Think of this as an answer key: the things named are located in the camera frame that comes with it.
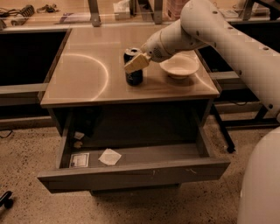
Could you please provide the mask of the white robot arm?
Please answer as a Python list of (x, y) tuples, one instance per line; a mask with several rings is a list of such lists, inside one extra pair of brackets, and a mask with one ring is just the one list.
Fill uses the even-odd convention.
[[(181, 51), (211, 46), (280, 122), (280, 54), (230, 25), (208, 0), (189, 0), (180, 19), (152, 34), (127, 73)], [(280, 224), (280, 127), (255, 146), (244, 173), (237, 224)]]

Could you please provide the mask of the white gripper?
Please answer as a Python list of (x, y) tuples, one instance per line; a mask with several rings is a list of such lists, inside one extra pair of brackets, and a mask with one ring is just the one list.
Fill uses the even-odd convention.
[(152, 34), (141, 46), (143, 53), (139, 53), (124, 65), (127, 74), (146, 68), (150, 61), (162, 62), (172, 57), (177, 49), (179, 35), (175, 31), (162, 29)]

